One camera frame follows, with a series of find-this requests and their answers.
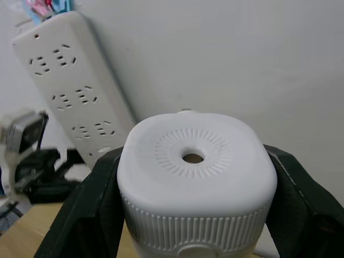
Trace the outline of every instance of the white wall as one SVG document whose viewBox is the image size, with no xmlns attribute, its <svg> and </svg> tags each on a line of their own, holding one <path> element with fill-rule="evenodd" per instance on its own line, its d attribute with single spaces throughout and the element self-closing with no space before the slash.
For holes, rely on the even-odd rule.
<svg viewBox="0 0 344 258">
<path fill-rule="evenodd" d="M 181 108 L 242 119 L 344 205 L 342 0 L 79 0 L 76 8 L 140 120 Z M 0 111 L 44 108 L 0 14 Z M 55 125 L 46 144 L 63 148 L 70 143 Z"/>
</svg>

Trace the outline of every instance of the button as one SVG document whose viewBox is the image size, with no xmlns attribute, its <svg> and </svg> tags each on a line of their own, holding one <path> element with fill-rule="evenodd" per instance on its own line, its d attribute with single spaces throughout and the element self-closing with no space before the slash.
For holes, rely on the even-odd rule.
<svg viewBox="0 0 344 258">
<path fill-rule="evenodd" d="M 180 258 L 216 258 L 217 253 L 214 249 L 204 245 L 189 245 L 178 251 Z"/>
</svg>

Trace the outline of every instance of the socket hole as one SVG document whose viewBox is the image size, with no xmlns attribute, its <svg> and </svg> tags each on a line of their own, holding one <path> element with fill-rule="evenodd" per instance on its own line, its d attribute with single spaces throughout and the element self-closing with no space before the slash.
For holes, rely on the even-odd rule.
<svg viewBox="0 0 344 258">
<path fill-rule="evenodd" d="M 198 163 L 201 163 L 204 159 L 198 154 L 190 153 L 183 156 L 183 160 L 187 163 L 198 164 Z"/>
</svg>

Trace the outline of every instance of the black object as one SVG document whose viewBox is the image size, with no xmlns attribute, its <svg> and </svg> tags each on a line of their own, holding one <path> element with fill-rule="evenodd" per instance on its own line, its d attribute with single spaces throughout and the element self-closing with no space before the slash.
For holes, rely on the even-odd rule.
<svg viewBox="0 0 344 258">
<path fill-rule="evenodd" d="M 44 134 L 45 127 L 48 122 L 48 115 L 46 113 L 41 113 L 41 117 L 32 124 L 26 125 L 23 130 L 23 135 L 21 137 L 19 153 L 26 151 L 35 142 L 38 142 L 37 148 L 39 149 L 42 143 L 42 138 Z"/>
<path fill-rule="evenodd" d="M 13 208 L 12 212 L 17 215 L 18 218 L 21 218 L 23 216 L 23 213 L 19 211 L 16 207 Z"/>
<path fill-rule="evenodd" d="M 344 209 L 291 154 L 265 146 L 276 168 L 277 191 L 267 225 L 281 258 L 340 257 Z M 124 223 L 117 185 L 121 149 L 100 158 L 66 200 L 36 258 L 116 257 Z"/>
<path fill-rule="evenodd" d="M 23 159 L 17 166 L 15 180 L 20 182 L 18 192 L 24 193 L 32 204 L 64 202 L 80 184 L 78 181 L 66 180 L 64 175 L 75 164 L 84 164 L 75 149 L 67 150 L 67 160 L 55 171 L 55 163 L 60 159 L 57 149 L 37 149 Z"/>
<path fill-rule="evenodd" d="M 124 223 L 117 185 L 122 148 L 100 158 L 63 204 L 35 257 L 116 257 Z"/>
<path fill-rule="evenodd" d="M 5 218 L 11 211 L 13 211 L 16 208 L 17 205 L 18 205 L 18 202 L 9 204 L 6 210 L 0 213 L 0 219 Z"/>
<path fill-rule="evenodd" d="M 266 223 L 280 257 L 342 257 L 343 207 L 293 155 L 275 147 L 265 148 L 278 178 Z"/>
<path fill-rule="evenodd" d="M 5 195 L 5 191 L 2 187 L 2 184 L 0 184 L 0 196 L 4 196 Z"/>
</svg>

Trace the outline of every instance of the white power strip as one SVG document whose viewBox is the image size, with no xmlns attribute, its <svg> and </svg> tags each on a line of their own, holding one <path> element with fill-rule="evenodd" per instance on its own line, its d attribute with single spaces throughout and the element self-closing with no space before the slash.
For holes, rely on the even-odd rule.
<svg viewBox="0 0 344 258">
<path fill-rule="evenodd" d="M 124 145 L 135 122 L 81 14 L 57 15 L 12 44 L 90 168 Z"/>
</svg>

